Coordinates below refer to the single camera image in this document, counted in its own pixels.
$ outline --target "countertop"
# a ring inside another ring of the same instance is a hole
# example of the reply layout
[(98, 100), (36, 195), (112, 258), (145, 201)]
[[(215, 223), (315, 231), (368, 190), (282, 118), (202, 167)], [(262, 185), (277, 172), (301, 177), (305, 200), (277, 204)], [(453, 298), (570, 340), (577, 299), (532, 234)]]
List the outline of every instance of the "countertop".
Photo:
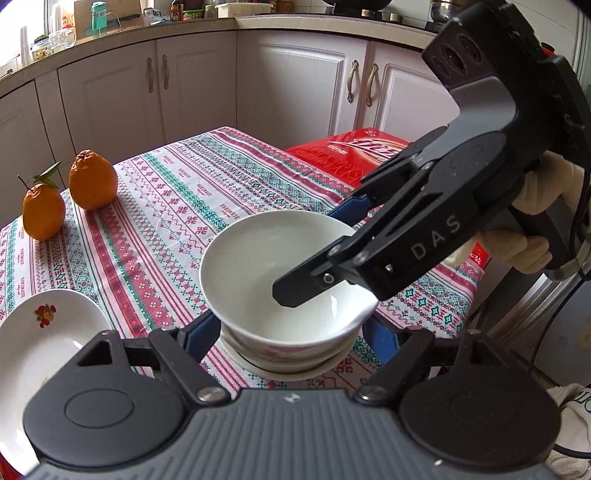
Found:
[(112, 33), (97, 40), (85, 41), (68, 50), (37, 61), (0, 80), (0, 97), (44, 73), (114, 48), (192, 33), (266, 29), (317, 31), (337, 35), (351, 35), (416, 50), (424, 49), (435, 37), (435, 34), (419, 28), (361, 18), (333, 17), (329, 15), (278, 14), (167, 23)]

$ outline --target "gloved hand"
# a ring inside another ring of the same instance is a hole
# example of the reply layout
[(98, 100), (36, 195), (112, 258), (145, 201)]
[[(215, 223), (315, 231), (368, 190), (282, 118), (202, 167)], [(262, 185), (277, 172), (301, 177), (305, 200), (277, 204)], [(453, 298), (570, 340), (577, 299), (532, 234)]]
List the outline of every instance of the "gloved hand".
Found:
[[(546, 210), (559, 195), (574, 213), (583, 188), (583, 169), (556, 153), (546, 151), (534, 171), (525, 174), (525, 183), (513, 207), (529, 215)], [(495, 257), (524, 274), (535, 273), (544, 268), (552, 254), (543, 236), (525, 236), (518, 232), (497, 230), (478, 232), (444, 261), (457, 267), (464, 262), (476, 242), (492, 257)]]

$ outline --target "fruit-pattern plate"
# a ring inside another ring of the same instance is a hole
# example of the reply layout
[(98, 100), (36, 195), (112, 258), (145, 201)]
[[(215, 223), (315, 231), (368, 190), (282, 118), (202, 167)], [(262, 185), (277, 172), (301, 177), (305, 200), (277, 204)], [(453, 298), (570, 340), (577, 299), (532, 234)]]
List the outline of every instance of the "fruit-pattern plate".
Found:
[(38, 463), (22, 427), (28, 401), (91, 338), (111, 328), (91, 299), (64, 289), (33, 295), (0, 325), (0, 453), (22, 475)]

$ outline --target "cabinet panel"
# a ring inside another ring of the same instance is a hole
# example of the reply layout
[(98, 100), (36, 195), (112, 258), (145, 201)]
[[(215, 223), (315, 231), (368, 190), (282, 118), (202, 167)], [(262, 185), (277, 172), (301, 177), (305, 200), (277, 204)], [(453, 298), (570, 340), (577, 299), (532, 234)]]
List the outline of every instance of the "cabinet panel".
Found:
[(458, 116), (456, 102), (419, 52), (372, 43), (370, 58), (366, 70), (375, 64), (378, 71), (371, 89), (372, 106), (363, 99), (360, 127), (374, 127), (413, 142)]
[(336, 35), (238, 32), (238, 128), (278, 148), (352, 130), (366, 47)]
[(77, 61), (59, 79), (76, 152), (117, 163), (164, 144), (155, 42)]
[(157, 48), (166, 143), (236, 127), (236, 32), (163, 38)]
[(0, 99), (0, 228), (22, 214), (25, 187), (54, 163), (47, 141), (35, 83), (30, 82)]

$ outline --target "white bowl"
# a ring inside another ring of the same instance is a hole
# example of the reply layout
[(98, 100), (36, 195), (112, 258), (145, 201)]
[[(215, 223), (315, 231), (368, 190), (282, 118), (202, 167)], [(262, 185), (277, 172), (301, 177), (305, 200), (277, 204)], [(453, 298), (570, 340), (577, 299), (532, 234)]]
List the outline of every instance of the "white bowl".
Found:
[(341, 339), (334, 348), (328, 349), (312, 357), (293, 361), (286, 361), (284, 359), (273, 361), (261, 358), (256, 352), (252, 352), (233, 335), (232, 331), (226, 325), (222, 325), (222, 331), (220, 332), (220, 338), (224, 340), (225, 344), (232, 347), (232, 349), (238, 355), (243, 357), (244, 360), (261, 370), (279, 374), (298, 374), (315, 369), (319, 365), (325, 363), (329, 358), (334, 357), (337, 353), (341, 352), (348, 344), (356, 340), (358, 336), (359, 331), (354, 330), (344, 339)]
[(292, 309), (272, 296), (273, 282), (354, 230), (334, 218), (276, 210), (227, 227), (207, 247), (199, 280), (207, 304), (259, 358), (295, 361), (341, 344), (378, 305), (358, 285), (341, 282)]
[(236, 362), (243, 369), (248, 370), (249, 372), (252, 372), (255, 375), (258, 375), (261, 378), (265, 378), (266, 380), (275, 380), (278, 382), (299, 382), (301, 380), (307, 380), (308, 378), (318, 377), (318, 375), (322, 375), (323, 373), (326, 373), (328, 370), (332, 370), (345, 358), (347, 358), (347, 356), (353, 349), (356, 341), (357, 337), (355, 336), (354, 338), (348, 341), (348, 343), (342, 350), (336, 352), (333, 356), (326, 359), (326, 361), (322, 362), (320, 365), (310, 370), (306, 370), (305, 372), (296, 373), (269, 372), (268, 370), (259, 368), (256, 365), (250, 363), (248, 360), (246, 360), (242, 355), (235, 351), (231, 345), (228, 345), (224, 341), (224, 338), (220, 337), (217, 341), (217, 344), (220, 348), (222, 348), (222, 350), (226, 352), (226, 354), (231, 360)]

